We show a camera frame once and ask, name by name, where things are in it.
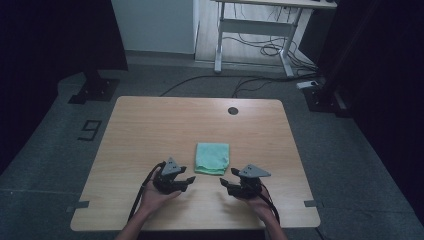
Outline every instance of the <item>forearm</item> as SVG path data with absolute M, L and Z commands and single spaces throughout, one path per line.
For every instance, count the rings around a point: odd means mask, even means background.
M 283 229 L 281 229 L 280 224 L 277 222 L 277 219 L 274 215 L 264 217 L 263 222 L 265 223 L 266 229 L 271 237 L 271 240 L 288 240 Z
M 118 234 L 115 240 L 135 240 L 140 233 L 141 228 L 146 222 L 149 214 L 146 211 L 138 211 L 127 225 Z

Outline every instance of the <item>white wall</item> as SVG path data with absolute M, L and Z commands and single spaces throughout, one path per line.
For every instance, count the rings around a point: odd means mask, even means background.
M 194 54 L 199 0 L 112 0 L 125 50 Z

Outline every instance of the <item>gray carpet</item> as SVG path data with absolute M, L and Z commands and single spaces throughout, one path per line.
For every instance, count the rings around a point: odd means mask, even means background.
M 0 239 L 113 239 L 117 232 L 73 232 L 67 212 L 84 188 L 114 103 L 119 96 L 159 96 L 175 84 L 214 75 L 211 68 L 129 65 L 105 71 L 121 80 L 111 102 L 71 105 L 84 82 L 64 79 L 59 96 L 25 147 L 0 177 Z M 225 70 L 222 75 L 279 73 Z M 231 97 L 240 78 L 202 78 L 166 96 Z M 271 83 L 239 98 L 283 102 L 315 200 L 324 239 L 424 239 L 424 228 L 352 119 L 314 113 L 296 89 L 300 81 Z M 249 88 L 262 85 L 252 83 Z M 103 121 L 92 142 L 77 140 L 86 120 Z M 290 239 L 321 239 L 315 229 L 286 229 Z

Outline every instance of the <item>green cloth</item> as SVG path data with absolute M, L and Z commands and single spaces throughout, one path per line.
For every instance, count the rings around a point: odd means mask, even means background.
M 227 143 L 198 143 L 196 173 L 224 175 L 230 163 L 230 145 Z

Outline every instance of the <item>desk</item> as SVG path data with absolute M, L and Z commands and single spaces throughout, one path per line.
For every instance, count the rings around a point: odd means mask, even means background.
M 213 0 L 221 3 L 221 13 L 219 16 L 218 28 L 218 45 L 215 53 L 215 67 L 216 73 L 221 72 L 222 64 L 222 34 L 228 33 L 245 33 L 256 35 L 270 35 L 287 37 L 286 44 L 284 44 L 283 51 L 280 52 L 280 58 L 283 63 L 284 70 L 288 77 L 294 77 L 293 70 L 290 66 L 290 59 L 288 58 L 288 51 L 293 41 L 296 28 L 299 23 L 300 15 L 304 8 L 312 9 L 335 9 L 337 4 L 335 2 L 328 3 L 325 0 L 319 2 L 312 0 Z M 256 4 L 256 5 L 271 5 L 281 7 L 295 7 L 298 8 L 295 20 L 292 23 L 280 22 L 264 22 L 252 21 L 241 19 L 225 19 L 225 3 L 243 3 L 243 4 Z
M 228 113 L 230 107 L 239 110 Z M 120 97 L 112 112 L 71 222 L 75 231 L 121 230 L 141 183 L 172 156 L 187 166 L 177 179 L 196 176 L 178 198 L 155 213 L 143 230 L 260 229 L 243 203 L 228 196 L 219 176 L 194 173 L 198 142 L 230 145 L 230 166 L 248 163 L 271 172 L 262 178 L 283 227 L 316 227 L 312 200 L 283 105 L 278 100 Z M 223 178 L 238 182 L 227 169 Z

